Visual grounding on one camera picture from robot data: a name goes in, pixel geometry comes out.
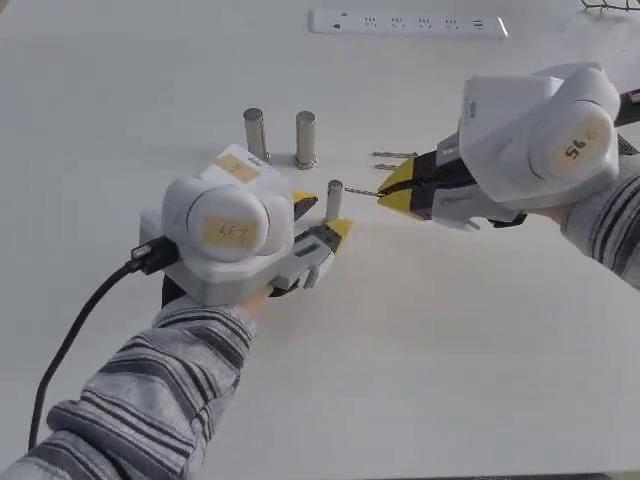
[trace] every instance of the white tabletop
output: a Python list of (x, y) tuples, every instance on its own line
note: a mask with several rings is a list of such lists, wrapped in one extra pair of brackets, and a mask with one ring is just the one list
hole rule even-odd
[[(315, 5), (365, 4), (391, 2)], [(500, 15), (502, 43), (312, 35), (312, 6), (14, 0), (0, 16), (0, 465), (23, 452), (38, 379), (136, 245), (139, 211), (243, 144), (245, 108), (265, 111), (292, 184), (323, 193), (330, 178), (376, 187), (374, 149), (434, 148), (473, 74), (599, 60), (621, 89), (639, 85), (640, 17), (587, 15), (578, 0), (393, 1)], [(300, 110), (318, 118), (309, 172), (290, 165)], [(543, 220), (470, 235), (366, 197), (344, 213), (357, 228), (330, 275), (259, 319), (202, 478), (640, 468), (637, 292)], [(128, 279), (100, 304), (49, 404), (150, 324), (159, 280)]]

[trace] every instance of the gray striped shirt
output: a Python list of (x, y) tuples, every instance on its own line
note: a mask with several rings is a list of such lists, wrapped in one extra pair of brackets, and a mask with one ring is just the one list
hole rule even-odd
[[(624, 155), (634, 151), (621, 150), (618, 183), (575, 205), (562, 232), (640, 289), (640, 156)], [(53, 433), (0, 480), (193, 478), (254, 335), (254, 325), (232, 308), (172, 302), (78, 400), (49, 412)]]

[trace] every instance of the white plastic casing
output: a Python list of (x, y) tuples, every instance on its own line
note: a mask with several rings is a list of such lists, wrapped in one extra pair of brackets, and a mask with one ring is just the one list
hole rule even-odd
[(221, 304), (277, 273), (293, 246), (293, 199), (286, 177), (232, 145), (198, 177), (171, 183), (162, 210), (142, 213), (140, 230), (143, 241), (174, 241), (181, 262), (167, 274), (199, 301)]
[(480, 188), (507, 207), (578, 201), (618, 174), (616, 88), (594, 64), (555, 72), (566, 78), (476, 77), (465, 84), (461, 157)]

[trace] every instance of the hand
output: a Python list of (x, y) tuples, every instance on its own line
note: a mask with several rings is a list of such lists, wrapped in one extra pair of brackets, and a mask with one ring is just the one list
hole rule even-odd
[(259, 308), (262, 306), (264, 300), (271, 295), (273, 292), (273, 287), (271, 285), (267, 285), (258, 293), (253, 296), (247, 298), (246, 300), (240, 301), (235, 305), (235, 308), (242, 310), (248, 316), (252, 317), (256, 314)]

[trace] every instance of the cable plug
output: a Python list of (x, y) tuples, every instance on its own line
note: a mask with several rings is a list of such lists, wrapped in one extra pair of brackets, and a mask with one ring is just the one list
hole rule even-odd
[(180, 260), (178, 245), (162, 236), (131, 250), (131, 260), (128, 263), (135, 271), (139, 270), (145, 275), (151, 275), (173, 265), (178, 260)]

